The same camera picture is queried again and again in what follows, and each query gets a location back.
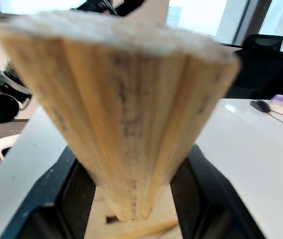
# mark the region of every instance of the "wood grain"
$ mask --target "wood grain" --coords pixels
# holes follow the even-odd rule
[[[0,41],[121,221],[149,217],[239,69],[209,38],[96,13],[21,16]]]
[[[84,238],[143,239],[154,237],[164,239],[172,235],[175,235],[175,239],[182,238],[181,231],[178,229],[169,232],[179,224],[169,186],[164,188],[164,193],[154,206],[148,220],[107,224],[107,217],[115,217],[115,214],[97,188]]]

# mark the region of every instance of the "black mouse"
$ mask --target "black mouse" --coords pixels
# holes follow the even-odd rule
[[[262,100],[251,101],[251,106],[260,112],[268,113],[271,111],[269,104]]]

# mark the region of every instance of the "desk surface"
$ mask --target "desk surface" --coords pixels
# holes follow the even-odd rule
[[[224,99],[196,142],[230,180],[266,238],[282,239],[283,123],[252,108],[249,100]],[[0,166],[0,235],[28,190],[65,146],[39,109]]]

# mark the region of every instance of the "headphones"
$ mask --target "headphones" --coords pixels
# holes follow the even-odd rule
[[[9,122],[30,103],[32,94],[8,62],[0,70],[0,123]]]

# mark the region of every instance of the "black office chair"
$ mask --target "black office chair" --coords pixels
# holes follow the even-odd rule
[[[242,69],[225,98],[271,99],[283,95],[282,36],[253,34],[236,51]]]

